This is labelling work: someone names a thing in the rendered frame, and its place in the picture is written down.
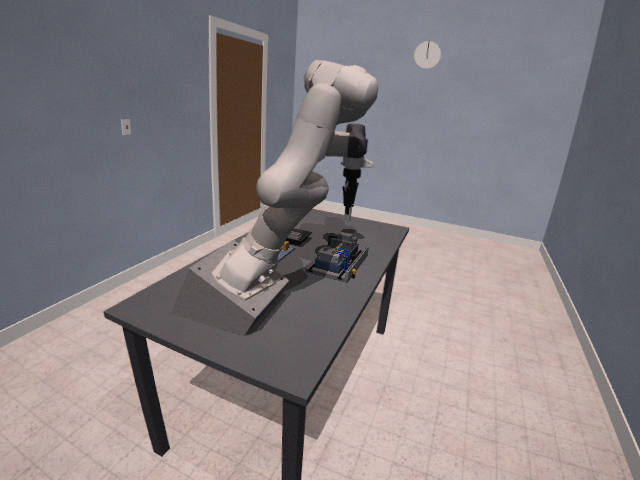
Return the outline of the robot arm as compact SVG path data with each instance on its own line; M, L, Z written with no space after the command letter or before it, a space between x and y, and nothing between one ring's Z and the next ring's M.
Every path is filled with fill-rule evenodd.
M304 84L308 93L288 144L257 182L258 197L267 207L253 230L211 273L215 283L244 301L273 285L284 242L327 197L329 186L324 177L313 172L316 164L325 156L339 156L343 157L341 165L350 167L347 169L374 167L364 159L368 144L365 126L348 124L346 132L335 128L366 114L377 99L376 78L356 65L315 60L306 70Z

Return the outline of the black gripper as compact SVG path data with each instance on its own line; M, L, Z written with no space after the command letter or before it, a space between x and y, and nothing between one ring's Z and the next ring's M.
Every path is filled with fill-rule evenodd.
M351 221L352 207L354 207L353 204L356 197L357 187L359 185L359 183L355 181L357 181L357 179L361 177L361 169L351 170L351 169L344 168L343 176L346 177L345 186L342 187L343 202L345 206L344 220Z

